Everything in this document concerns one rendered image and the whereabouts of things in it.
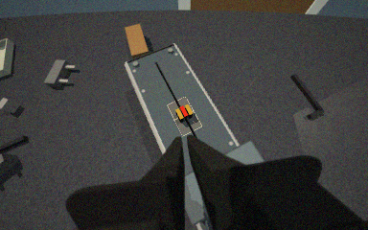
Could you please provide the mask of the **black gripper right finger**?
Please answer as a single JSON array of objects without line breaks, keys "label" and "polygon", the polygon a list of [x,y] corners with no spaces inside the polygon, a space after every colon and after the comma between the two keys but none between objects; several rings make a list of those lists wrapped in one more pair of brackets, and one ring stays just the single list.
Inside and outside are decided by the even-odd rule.
[{"label": "black gripper right finger", "polygon": [[214,230],[242,230],[245,197],[262,188],[314,179],[321,174],[318,158],[298,155],[245,165],[187,136],[195,178]]}]

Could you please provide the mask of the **tan rectangular block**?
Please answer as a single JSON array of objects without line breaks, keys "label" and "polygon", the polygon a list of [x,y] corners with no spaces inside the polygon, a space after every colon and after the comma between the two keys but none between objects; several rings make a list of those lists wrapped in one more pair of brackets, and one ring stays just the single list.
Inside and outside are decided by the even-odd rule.
[{"label": "tan rectangular block", "polygon": [[133,59],[149,53],[140,24],[125,27],[127,42]]}]

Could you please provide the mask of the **cream open tray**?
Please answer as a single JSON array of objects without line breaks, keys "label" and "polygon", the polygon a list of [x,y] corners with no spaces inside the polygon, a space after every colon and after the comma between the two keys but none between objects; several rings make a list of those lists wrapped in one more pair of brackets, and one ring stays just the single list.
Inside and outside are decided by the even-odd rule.
[{"label": "cream open tray", "polygon": [[14,43],[8,38],[0,41],[0,78],[11,73]]}]

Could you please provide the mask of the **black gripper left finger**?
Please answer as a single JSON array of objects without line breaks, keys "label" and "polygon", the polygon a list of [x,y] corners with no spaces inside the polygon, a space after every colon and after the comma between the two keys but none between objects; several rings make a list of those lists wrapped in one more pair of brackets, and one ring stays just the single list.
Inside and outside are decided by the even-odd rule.
[{"label": "black gripper left finger", "polygon": [[181,136],[140,180],[78,189],[66,209],[79,230],[161,220],[185,230],[185,163]]}]

